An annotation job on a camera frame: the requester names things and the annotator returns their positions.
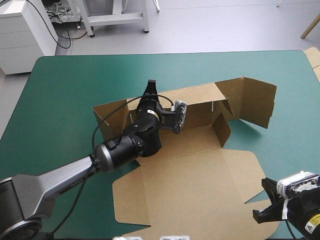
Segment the cardboard box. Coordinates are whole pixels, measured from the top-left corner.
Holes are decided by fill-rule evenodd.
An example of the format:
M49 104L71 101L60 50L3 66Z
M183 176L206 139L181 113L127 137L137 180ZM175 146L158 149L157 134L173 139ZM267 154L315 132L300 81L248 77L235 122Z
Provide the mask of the cardboard box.
M276 86L240 77L162 92L188 104L183 131L161 131L162 148L137 159L140 167L113 183L115 218L119 223L149 225L126 236L145 240L188 235L192 240L264 240L278 223L257 224L253 209L268 200L247 203L260 193L265 174L249 151L223 149L231 129L243 119L267 128ZM127 100L94 107L98 121ZM104 139L120 134L134 121L134 101L101 127ZM164 108L170 104L161 100Z

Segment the cardboard flap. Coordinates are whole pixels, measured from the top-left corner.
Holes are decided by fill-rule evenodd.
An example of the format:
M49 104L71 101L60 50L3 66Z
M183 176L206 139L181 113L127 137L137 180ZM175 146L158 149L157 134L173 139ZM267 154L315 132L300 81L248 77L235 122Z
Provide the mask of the cardboard flap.
M127 100L119 100L93 107L93 112L98 123L115 109L126 103ZM103 139L108 140L118 136L127 124L128 106L124 106L100 125Z
M261 179L266 176L253 152L231 149L222 149L221 151L243 203L264 190L257 183L260 183Z
M114 216L119 223L151 225L141 168L137 168L112 185Z
M229 127L222 113L215 119L212 127L215 131L221 147L223 147L230 137L231 128Z
M239 77L215 83L229 100L233 116L223 111L227 120L243 119L268 128L274 109L277 87L248 77Z
M251 172L247 168L259 171L260 166L254 161L248 152L218 149L141 166L151 227L126 236L146 240L170 235L188 235L199 240L268 238L279 223L257 224L252 209L264 209L270 201L244 204L243 200L252 193L251 188L256 192L260 189L260 180L248 178ZM133 180L127 175L122 178L124 185ZM126 210L121 212L124 219L128 218Z
M160 92L159 94L168 97L173 101L173 103L175 102L175 100L181 100L186 102L188 105L214 102L226 99L214 82L197 86L189 86L170 91L164 91ZM171 107L170 102L168 100L159 97L159 101L164 109L169 109ZM129 103L129 111L135 110L138 104L139 99Z

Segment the wooden chair leg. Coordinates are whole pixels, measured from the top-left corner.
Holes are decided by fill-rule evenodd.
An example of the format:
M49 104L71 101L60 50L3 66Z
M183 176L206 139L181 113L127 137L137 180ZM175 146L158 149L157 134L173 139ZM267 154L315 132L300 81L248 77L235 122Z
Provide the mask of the wooden chair leg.
M320 13L315 17L315 19L312 21L312 23L308 26L308 28L304 31L304 33L301 35L302 39L305 39L306 36L314 29L314 27L320 22Z

